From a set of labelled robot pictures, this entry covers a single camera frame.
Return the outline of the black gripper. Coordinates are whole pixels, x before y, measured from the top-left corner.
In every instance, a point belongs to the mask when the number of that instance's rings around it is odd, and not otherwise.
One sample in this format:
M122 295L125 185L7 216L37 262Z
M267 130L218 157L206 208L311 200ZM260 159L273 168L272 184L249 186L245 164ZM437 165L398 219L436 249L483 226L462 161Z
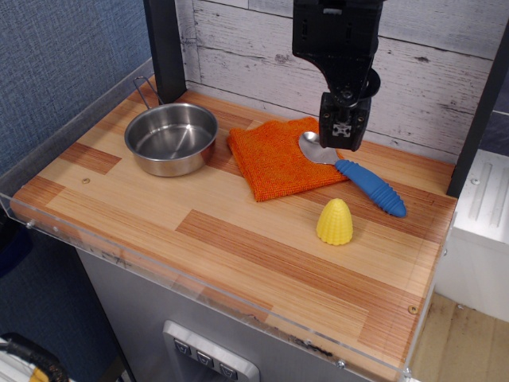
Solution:
M319 143L322 147L357 151L363 141L371 111L371 99L353 107L339 106L329 92L321 97Z

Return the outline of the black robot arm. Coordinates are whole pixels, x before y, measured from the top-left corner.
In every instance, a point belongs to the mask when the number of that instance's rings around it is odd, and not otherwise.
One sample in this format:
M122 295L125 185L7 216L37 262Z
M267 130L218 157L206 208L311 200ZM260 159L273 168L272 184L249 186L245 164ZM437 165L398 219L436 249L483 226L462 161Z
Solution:
M381 80L372 68L379 46L382 1L295 1L293 55L324 76L319 143L356 151Z

